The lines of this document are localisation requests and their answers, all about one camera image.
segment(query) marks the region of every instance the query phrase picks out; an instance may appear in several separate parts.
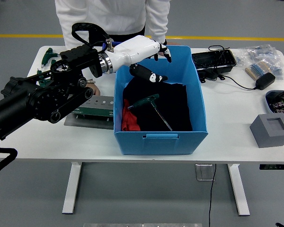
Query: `blue plastic bin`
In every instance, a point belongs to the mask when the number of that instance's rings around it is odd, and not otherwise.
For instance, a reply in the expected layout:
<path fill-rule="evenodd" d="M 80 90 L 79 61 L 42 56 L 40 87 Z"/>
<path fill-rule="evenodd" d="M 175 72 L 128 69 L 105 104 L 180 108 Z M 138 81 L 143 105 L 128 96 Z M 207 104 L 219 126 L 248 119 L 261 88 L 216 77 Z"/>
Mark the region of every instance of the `blue plastic bin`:
<path fill-rule="evenodd" d="M 190 121 L 193 131 L 121 131 L 123 90 L 133 78 L 129 67 L 121 67 L 115 77 L 114 134 L 124 155 L 192 154 L 207 136 L 206 116 L 200 81 L 188 46 L 169 46 L 172 63 L 166 59 L 140 62 L 168 83 L 186 85 Z"/>

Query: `black case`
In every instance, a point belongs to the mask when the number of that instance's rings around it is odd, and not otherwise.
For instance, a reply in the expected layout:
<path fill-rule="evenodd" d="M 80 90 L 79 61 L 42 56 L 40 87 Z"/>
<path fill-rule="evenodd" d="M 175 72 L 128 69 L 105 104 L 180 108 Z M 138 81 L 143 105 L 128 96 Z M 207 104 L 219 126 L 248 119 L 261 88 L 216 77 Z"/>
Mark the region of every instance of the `black case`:
<path fill-rule="evenodd" d="M 193 53 L 192 59 L 201 82 L 216 79 L 219 74 L 230 72 L 237 62 L 231 50 L 217 50 Z"/>

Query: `bin handle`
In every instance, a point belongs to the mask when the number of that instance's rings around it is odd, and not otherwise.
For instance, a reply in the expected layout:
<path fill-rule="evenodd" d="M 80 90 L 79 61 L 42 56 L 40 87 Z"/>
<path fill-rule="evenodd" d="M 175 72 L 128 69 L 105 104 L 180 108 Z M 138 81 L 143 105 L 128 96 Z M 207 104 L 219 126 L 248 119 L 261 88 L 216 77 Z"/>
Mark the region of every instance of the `bin handle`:
<path fill-rule="evenodd" d="M 173 138 L 173 139 L 179 139 L 178 134 L 175 133 L 150 133 L 150 134 L 146 134 L 143 136 L 143 139 L 147 139 L 147 138 L 162 138 L 162 139 L 166 139 L 166 138 Z"/>

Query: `robotic arm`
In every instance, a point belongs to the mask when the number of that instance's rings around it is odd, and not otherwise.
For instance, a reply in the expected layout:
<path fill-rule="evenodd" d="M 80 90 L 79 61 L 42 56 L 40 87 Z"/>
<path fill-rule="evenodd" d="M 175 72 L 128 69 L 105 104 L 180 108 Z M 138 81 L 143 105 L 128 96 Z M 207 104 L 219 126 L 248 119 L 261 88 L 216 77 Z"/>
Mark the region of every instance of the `robotic arm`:
<path fill-rule="evenodd" d="M 61 60 L 54 63 L 49 71 L 27 78 L 11 77 L 1 91 L 4 99 L 0 100 L 0 140 L 33 118 L 57 123 L 89 100 L 93 90 L 86 87 L 87 81 L 82 74 L 82 69 L 87 67 L 96 78 L 103 73 L 116 72 L 126 65 L 131 66 L 133 76 L 146 79 L 156 77 L 153 80 L 156 82 L 167 79 L 136 64 L 158 52 L 164 52 L 171 62 L 169 50 L 163 44 L 145 36 L 136 36 L 113 48 L 108 34 L 97 25 L 79 23 L 74 24 L 72 29 L 72 35 L 84 45 L 61 52 Z M 82 30 L 89 32 L 89 42 L 76 34 L 76 31 Z M 98 52 L 94 48 L 96 44 L 103 44 L 104 49 Z M 37 84 L 43 79 L 51 79 L 45 87 Z M 0 148 L 0 153 L 10 154 L 0 162 L 0 170 L 17 156 L 13 148 Z"/>

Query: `white shirt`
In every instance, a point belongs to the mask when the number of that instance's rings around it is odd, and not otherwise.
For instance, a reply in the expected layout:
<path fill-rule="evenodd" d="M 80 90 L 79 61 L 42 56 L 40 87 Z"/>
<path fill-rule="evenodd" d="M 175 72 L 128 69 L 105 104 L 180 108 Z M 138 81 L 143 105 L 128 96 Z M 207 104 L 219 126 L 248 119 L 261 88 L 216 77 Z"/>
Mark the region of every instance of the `white shirt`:
<path fill-rule="evenodd" d="M 78 22 L 93 23 L 110 35 L 140 32 L 144 26 L 151 38 L 163 43 L 167 32 L 169 0 L 55 0 L 65 46 L 82 45 L 71 35 Z M 88 41 L 88 32 L 77 32 Z"/>

